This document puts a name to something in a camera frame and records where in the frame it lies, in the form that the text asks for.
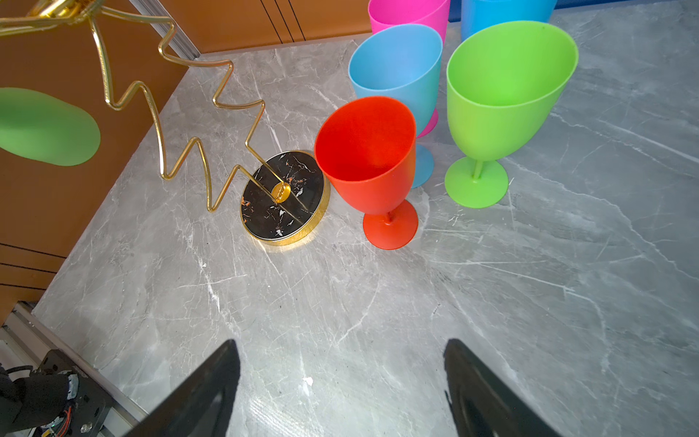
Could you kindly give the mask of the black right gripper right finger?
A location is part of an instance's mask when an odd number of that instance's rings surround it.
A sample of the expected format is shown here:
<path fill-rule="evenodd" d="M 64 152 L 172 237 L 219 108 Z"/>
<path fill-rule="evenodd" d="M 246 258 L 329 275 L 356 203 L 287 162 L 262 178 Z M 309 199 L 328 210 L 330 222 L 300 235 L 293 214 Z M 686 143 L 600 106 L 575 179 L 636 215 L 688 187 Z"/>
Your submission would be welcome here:
<path fill-rule="evenodd" d="M 560 436 L 461 340 L 448 340 L 443 358 L 458 435 Z"/>

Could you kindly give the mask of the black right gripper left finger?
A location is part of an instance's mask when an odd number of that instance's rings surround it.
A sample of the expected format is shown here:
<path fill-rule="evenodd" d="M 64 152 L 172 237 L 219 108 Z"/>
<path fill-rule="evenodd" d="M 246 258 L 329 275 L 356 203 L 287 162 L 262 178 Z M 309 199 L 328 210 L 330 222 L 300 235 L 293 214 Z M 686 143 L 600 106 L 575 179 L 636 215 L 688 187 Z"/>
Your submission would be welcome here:
<path fill-rule="evenodd" d="M 226 340 L 129 436 L 225 436 L 240 381 L 240 355 Z"/>

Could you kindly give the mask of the red wine glass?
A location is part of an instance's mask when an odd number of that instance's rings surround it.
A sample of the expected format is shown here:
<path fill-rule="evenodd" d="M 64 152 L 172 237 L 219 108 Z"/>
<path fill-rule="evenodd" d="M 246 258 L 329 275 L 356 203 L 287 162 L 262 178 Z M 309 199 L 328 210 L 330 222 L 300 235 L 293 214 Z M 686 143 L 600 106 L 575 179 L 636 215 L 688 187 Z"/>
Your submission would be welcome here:
<path fill-rule="evenodd" d="M 416 123 L 394 98 L 359 98 L 335 110 L 316 137 L 316 160 L 340 196 L 363 214 L 371 244 L 385 251 L 414 238 L 418 215 L 407 195 L 416 171 Z"/>

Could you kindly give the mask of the green wine glass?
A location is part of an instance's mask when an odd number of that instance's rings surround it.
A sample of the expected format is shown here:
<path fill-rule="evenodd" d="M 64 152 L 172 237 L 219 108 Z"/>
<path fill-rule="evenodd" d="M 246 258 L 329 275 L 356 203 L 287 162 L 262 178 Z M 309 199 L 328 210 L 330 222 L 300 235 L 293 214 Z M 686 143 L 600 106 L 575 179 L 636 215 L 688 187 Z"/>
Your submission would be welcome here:
<path fill-rule="evenodd" d="M 100 143 L 98 123 L 84 109 L 31 89 L 1 89 L 1 149 L 74 167 L 91 160 Z"/>
<path fill-rule="evenodd" d="M 484 209 L 505 196 L 509 177 L 499 161 L 535 136 L 578 61 L 573 38 L 538 21 L 487 27 L 455 49 L 446 69 L 447 116 L 464 156 L 445 175 L 452 200 Z"/>

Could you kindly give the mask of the green wine glass back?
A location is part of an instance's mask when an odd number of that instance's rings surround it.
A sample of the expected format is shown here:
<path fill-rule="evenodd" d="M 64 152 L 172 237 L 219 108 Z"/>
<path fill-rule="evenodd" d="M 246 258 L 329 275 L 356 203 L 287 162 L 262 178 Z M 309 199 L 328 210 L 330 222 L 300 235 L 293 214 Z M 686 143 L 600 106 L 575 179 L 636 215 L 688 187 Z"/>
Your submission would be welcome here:
<path fill-rule="evenodd" d="M 74 167 L 91 160 L 100 143 L 98 123 L 84 109 L 31 89 L 1 89 L 1 149 Z"/>

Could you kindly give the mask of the blue wine glass front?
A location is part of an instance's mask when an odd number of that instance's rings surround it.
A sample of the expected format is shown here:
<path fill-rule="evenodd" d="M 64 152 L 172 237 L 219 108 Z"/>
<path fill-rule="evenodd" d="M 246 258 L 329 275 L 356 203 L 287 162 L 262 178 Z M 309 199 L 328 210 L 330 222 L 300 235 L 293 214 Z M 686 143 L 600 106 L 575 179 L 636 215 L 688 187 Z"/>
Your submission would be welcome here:
<path fill-rule="evenodd" d="M 402 103 L 413 119 L 390 116 L 382 132 L 391 139 L 418 137 L 436 109 L 442 65 L 440 34 L 427 25 L 395 25 L 365 40 L 349 61 L 357 98 L 386 97 Z"/>

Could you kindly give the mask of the blue wine glass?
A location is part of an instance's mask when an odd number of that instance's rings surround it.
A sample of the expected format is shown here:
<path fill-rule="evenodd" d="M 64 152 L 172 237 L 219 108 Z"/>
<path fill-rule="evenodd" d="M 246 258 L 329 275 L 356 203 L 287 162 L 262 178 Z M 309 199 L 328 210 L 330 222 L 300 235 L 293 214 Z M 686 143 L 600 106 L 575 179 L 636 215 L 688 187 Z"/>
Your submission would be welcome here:
<path fill-rule="evenodd" d="M 442 65 L 440 34 L 427 25 L 395 25 L 365 40 L 349 61 L 357 98 L 386 97 L 402 103 L 413 119 L 390 116 L 382 132 L 391 139 L 418 137 L 436 109 Z"/>
<path fill-rule="evenodd" d="M 461 37 L 466 40 L 475 33 L 511 21 L 548 23 L 556 0 L 463 0 Z"/>

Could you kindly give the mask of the pink wine glass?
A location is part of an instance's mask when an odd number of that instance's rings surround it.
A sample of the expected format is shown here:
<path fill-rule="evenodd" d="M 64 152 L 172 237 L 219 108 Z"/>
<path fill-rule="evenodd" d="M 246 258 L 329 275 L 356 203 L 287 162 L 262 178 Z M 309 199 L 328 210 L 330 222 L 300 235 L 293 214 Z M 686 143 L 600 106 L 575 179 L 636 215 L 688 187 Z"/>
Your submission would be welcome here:
<path fill-rule="evenodd" d="M 373 35 L 353 55 L 351 63 L 363 58 L 364 73 L 371 76 L 367 84 L 354 80 L 360 96 L 386 95 L 389 89 L 382 69 L 388 62 L 383 59 L 390 49 L 389 41 L 376 34 L 394 25 L 425 25 L 438 32 L 445 41 L 450 4 L 448 1 L 371 1 L 368 6 Z"/>

